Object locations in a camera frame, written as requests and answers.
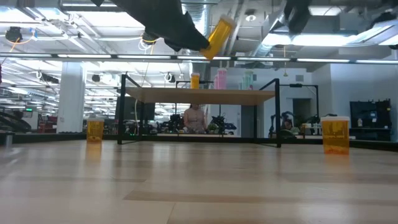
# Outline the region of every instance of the yellow cup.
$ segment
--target yellow cup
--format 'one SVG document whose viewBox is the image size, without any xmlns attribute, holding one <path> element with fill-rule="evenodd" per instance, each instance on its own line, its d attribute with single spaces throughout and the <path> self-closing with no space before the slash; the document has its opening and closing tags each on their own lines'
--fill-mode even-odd
<svg viewBox="0 0 398 224">
<path fill-rule="evenodd" d="M 104 133 L 103 119 L 87 120 L 87 142 L 89 143 L 102 142 L 103 133 Z"/>
<path fill-rule="evenodd" d="M 220 51 L 226 39 L 235 27 L 235 21 L 226 15 L 222 15 L 217 26 L 209 36 L 210 46 L 207 49 L 200 50 L 201 54 L 203 54 L 208 60 L 212 60 Z"/>
<path fill-rule="evenodd" d="M 192 89 L 199 89 L 199 83 L 200 83 L 200 74 L 193 73 L 191 75 L 191 88 Z"/>
<path fill-rule="evenodd" d="M 325 154 L 349 154 L 349 117 L 321 118 Z"/>
</svg>

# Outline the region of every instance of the wooden floor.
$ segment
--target wooden floor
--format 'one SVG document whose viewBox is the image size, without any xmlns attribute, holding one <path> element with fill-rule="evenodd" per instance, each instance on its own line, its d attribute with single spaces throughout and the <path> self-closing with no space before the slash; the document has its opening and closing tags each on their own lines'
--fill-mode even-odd
<svg viewBox="0 0 398 224">
<path fill-rule="evenodd" d="M 0 223 L 396 224 L 398 154 L 114 141 L 0 149 Z"/>
</svg>

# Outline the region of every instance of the column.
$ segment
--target column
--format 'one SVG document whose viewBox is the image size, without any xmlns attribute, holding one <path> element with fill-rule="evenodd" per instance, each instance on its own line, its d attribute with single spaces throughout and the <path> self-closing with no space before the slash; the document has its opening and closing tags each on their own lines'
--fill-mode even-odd
<svg viewBox="0 0 398 224">
<path fill-rule="evenodd" d="M 86 77 L 84 63 L 62 63 L 57 133 L 82 132 Z"/>
</svg>

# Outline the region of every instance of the woman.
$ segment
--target woman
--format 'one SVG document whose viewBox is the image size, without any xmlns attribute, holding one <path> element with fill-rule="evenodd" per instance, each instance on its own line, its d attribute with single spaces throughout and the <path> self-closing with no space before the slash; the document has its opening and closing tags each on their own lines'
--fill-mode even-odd
<svg viewBox="0 0 398 224">
<path fill-rule="evenodd" d="M 285 124 L 285 126 L 284 127 L 282 126 L 281 130 L 288 130 L 288 131 L 290 131 L 293 134 L 299 134 L 300 133 L 299 128 L 293 127 L 293 122 L 292 122 L 291 119 L 285 120 L 284 124 Z"/>
<path fill-rule="evenodd" d="M 184 112 L 184 125 L 188 128 L 189 133 L 204 133 L 206 130 L 205 113 L 199 108 L 199 105 L 192 104 L 189 109 Z"/>
</svg>

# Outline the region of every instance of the shelf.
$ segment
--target shelf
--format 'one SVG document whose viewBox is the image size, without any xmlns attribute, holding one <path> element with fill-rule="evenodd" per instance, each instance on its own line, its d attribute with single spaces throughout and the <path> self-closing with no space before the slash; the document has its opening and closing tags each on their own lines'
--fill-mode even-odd
<svg viewBox="0 0 398 224">
<path fill-rule="evenodd" d="M 274 91 L 194 90 L 182 88 L 126 88 L 126 93 L 144 103 L 194 103 L 214 105 L 260 105 Z"/>
</svg>

